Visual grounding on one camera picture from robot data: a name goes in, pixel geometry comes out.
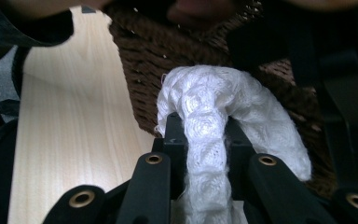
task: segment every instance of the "black plastic part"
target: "black plastic part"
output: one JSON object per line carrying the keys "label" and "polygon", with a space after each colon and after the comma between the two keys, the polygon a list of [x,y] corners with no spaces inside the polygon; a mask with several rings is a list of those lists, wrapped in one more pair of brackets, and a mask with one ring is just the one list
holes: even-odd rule
{"label": "black plastic part", "polygon": [[171,209],[171,160],[159,152],[139,158],[117,224],[167,224]]}
{"label": "black plastic part", "polygon": [[[274,164],[263,164],[260,162],[263,157],[270,158]],[[272,223],[336,223],[279,158],[254,155],[249,177]]]}
{"label": "black plastic part", "polygon": [[[75,197],[74,203],[78,207],[71,206],[71,199]],[[91,202],[81,206],[83,202],[90,199]],[[82,185],[70,189],[57,201],[44,220],[44,224],[91,224],[96,223],[97,217],[103,207],[105,194],[102,189],[95,186]]]}
{"label": "black plastic part", "polygon": [[101,213],[95,223],[116,223],[118,211],[120,210],[120,206],[123,203],[124,196],[126,195],[129,184],[130,180],[106,193],[105,203],[103,204]]}
{"label": "black plastic part", "polygon": [[231,198],[241,201],[247,189],[247,170],[250,158],[255,154],[252,143],[243,133],[239,123],[232,118],[226,125],[228,179],[231,184]]}
{"label": "black plastic part", "polygon": [[358,188],[338,189],[333,195],[332,207],[339,223],[358,224]]}
{"label": "black plastic part", "polygon": [[162,152],[171,158],[171,199],[176,200],[185,189],[187,157],[187,139],[182,120],[176,112],[167,117],[165,137],[162,141],[162,147],[153,147],[153,149],[160,148]]}

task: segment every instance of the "brown wicker basket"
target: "brown wicker basket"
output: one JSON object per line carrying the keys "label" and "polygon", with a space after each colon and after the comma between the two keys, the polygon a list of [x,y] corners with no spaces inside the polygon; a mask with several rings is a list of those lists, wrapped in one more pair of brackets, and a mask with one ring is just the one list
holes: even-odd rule
{"label": "brown wicker basket", "polygon": [[[114,3],[105,9],[118,46],[128,84],[133,114],[139,127],[158,136],[156,101],[164,74],[177,66],[211,64],[232,66],[227,49],[228,32],[262,17],[260,2],[244,4],[241,13],[208,32],[190,32],[146,16],[141,8]],[[336,187],[324,139],[319,106],[312,89],[296,86],[288,60],[264,64],[249,71],[277,97],[296,123],[313,164],[309,189],[329,198]]]}

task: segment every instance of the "wooden table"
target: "wooden table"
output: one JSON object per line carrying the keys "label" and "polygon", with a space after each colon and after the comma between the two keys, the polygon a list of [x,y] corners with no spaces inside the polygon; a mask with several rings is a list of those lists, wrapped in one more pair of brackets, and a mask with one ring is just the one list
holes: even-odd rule
{"label": "wooden table", "polygon": [[9,223],[41,223],[69,189],[131,178],[153,136],[141,131],[101,12],[74,8],[75,35],[35,48],[26,65]]}

